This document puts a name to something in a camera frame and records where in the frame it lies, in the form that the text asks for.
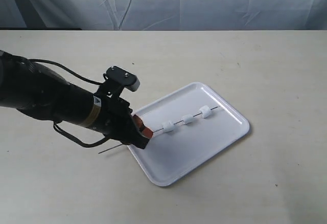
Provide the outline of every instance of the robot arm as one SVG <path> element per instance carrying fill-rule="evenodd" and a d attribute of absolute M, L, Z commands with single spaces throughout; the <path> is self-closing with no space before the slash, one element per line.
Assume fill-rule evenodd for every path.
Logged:
<path fill-rule="evenodd" d="M 76 77 L 96 84 L 93 94 L 59 76 L 41 63 L 55 64 Z M 138 78 L 117 66 L 110 67 L 103 83 L 94 82 L 56 62 L 26 59 L 0 51 L 0 106 L 15 108 L 38 120 L 54 122 L 54 129 L 83 147 L 95 147 L 109 139 L 145 149 L 153 132 L 136 115 L 129 102 L 120 97 L 124 88 L 134 92 Z M 93 144 L 85 144 L 58 124 L 66 121 L 104 135 Z"/>

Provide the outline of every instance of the white table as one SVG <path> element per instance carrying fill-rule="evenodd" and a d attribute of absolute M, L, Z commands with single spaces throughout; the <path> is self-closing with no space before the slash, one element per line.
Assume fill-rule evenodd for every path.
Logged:
<path fill-rule="evenodd" d="M 95 80 L 117 64 L 141 80 L 136 93 L 124 91 L 134 109 L 200 81 L 252 126 L 160 188 L 126 147 L 97 154 L 117 142 L 84 149 L 51 122 L 0 108 L 1 223 L 327 223 L 327 32 L 0 31 L 0 49 Z"/>

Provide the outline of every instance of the black cable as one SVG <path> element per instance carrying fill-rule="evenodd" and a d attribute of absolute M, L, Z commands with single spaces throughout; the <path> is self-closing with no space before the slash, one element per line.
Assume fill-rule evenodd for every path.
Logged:
<path fill-rule="evenodd" d="M 87 79 L 85 77 L 82 77 L 81 75 L 77 74 L 76 72 L 73 72 L 71 69 L 68 69 L 64 65 L 59 64 L 59 63 L 54 62 L 54 61 L 44 60 L 44 59 L 29 59 L 29 61 L 31 61 L 31 62 L 46 63 L 46 64 L 53 64 L 53 65 L 56 65 L 57 67 L 60 67 L 60 68 L 64 69 L 65 71 L 69 72 L 70 74 L 74 75 L 75 77 L 77 77 L 77 78 L 79 78 L 79 79 L 81 79 L 81 80 L 83 80 L 85 82 L 88 82 L 88 83 L 91 83 L 91 84 L 95 84 L 95 85 L 101 85 L 102 84 L 100 82 L 92 81 L 90 79 Z"/>
<path fill-rule="evenodd" d="M 92 148 L 92 147 L 96 147 L 96 146 L 100 146 L 103 143 L 107 142 L 108 140 L 110 140 L 110 137 L 104 137 L 103 139 L 94 142 L 92 144 L 86 144 L 84 142 L 82 142 L 80 139 L 76 138 L 75 136 L 71 135 L 70 133 L 66 132 L 65 130 L 63 130 L 62 128 L 60 128 L 58 126 L 58 124 L 56 124 L 55 122 L 53 123 L 53 128 L 56 132 L 58 132 L 59 134 L 61 134 L 62 136 L 65 136 L 66 138 L 70 139 L 71 141 L 74 141 L 76 144 L 84 147 L 84 148 Z"/>

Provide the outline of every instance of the white tray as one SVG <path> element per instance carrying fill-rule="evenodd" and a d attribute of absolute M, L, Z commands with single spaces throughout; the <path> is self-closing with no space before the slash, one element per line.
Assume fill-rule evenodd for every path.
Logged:
<path fill-rule="evenodd" d="M 150 129 L 161 128 L 162 122 L 178 122 L 186 114 L 197 114 L 208 105 L 213 110 L 208 118 L 181 125 L 172 132 L 155 133 L 146 149 L 129 146 L 130 151 L 149 180 L 157 186 L 168 186 L 248 133 L 249 122 L 210 87 L 191 83 L 135 113 Z"/>

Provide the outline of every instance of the white marshmallow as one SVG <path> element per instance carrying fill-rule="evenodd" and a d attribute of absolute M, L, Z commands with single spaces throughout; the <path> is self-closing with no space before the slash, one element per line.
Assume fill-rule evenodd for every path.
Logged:
<path fill-rule="evenodd" d="M 195 120 L 192 114 L 186 114 L 182 117 L 183 124 L 192 123 Z"/>
<path fill-rule="evenodd" d="M 212 111 L 209 106 L 205 105 L 199 109 L 199 111 L 202 113 L 203 118 L 207 118 L 211 115 Z"/>
<path fill-rule="evenodd" d="M 163 132 L 170 132 L 175 129 L 175 125 L 172 121 L 162 123 Z"/>

